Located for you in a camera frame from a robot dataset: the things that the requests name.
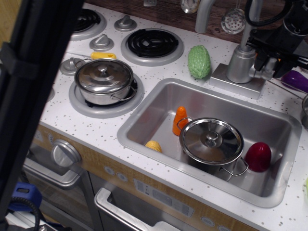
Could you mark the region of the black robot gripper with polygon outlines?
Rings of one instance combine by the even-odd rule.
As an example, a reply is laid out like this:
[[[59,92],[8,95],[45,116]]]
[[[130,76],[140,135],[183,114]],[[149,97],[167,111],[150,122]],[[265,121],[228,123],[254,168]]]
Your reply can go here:
[[[253,29],[247,45],[256,50],[254,68],[261,71],[273,57],[278,60],[274,66],[274,78],[287,74],[293,67],[308,68],[308,44],[304,38],[308,35],[308,18],[288,16],[277,29]]]

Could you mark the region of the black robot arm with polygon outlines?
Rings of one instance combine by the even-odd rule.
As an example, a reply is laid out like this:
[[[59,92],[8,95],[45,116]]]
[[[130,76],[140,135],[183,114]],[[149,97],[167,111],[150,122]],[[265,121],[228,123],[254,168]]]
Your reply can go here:
[[[247,45],[256,50],[255,72],[269,71],[280,78],[294,67],[308,68],[308,2],[286,0],[283,10],[273,18],[255,21],[249,13],[253,1],[245,6],[245,18],[253,27]]]

